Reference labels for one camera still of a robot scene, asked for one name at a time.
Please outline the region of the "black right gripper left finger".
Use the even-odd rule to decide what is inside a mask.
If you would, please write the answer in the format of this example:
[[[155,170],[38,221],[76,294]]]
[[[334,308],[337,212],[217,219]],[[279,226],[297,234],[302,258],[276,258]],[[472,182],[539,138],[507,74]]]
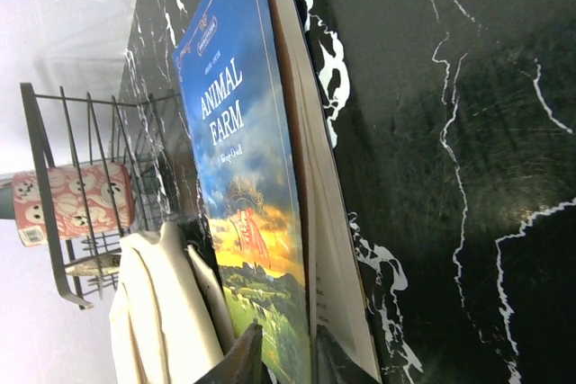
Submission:
[[[244,334],[196,384],[257,384],[261,382],[263,327],[250,324]]]

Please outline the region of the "cream canvas student bag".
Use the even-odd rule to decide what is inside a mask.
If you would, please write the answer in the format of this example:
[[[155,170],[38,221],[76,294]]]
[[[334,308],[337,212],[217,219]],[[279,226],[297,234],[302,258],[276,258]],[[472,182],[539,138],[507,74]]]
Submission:
[[[216,274],[184,240],[174,222],[121,239],[109,313],[120,383],[195,383],[235,343]]]

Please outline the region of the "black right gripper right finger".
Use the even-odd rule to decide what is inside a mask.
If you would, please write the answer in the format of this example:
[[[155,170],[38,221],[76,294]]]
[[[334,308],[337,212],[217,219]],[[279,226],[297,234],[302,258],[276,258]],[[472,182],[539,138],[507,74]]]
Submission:
[[[358,366],[324,326],[316,330],[316,382],[319,384],[377,384]]]

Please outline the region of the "Animal Farm paperback book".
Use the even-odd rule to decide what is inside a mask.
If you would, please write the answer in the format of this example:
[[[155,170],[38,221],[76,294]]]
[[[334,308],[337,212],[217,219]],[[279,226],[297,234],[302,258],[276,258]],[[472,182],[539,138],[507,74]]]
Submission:
[[[295,0],[201,0],[173,56],[236,335],[282,383],[316,382],[326,327],[378,382],[374,341]]]

